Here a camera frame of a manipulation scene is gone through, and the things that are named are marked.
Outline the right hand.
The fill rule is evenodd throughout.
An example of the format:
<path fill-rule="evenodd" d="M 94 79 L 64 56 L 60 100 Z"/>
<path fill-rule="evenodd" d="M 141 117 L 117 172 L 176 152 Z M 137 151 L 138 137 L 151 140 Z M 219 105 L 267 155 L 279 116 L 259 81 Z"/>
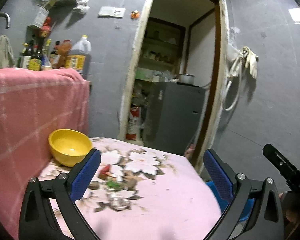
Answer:
<path fill-rule="evenodd" d="M 285 191 L 279 194 L 279 199 L 283 213 L 284 239 L 289 239 L 300 224 L 298 213 L 293 205 L 295 196 L 290 191 Z"/>

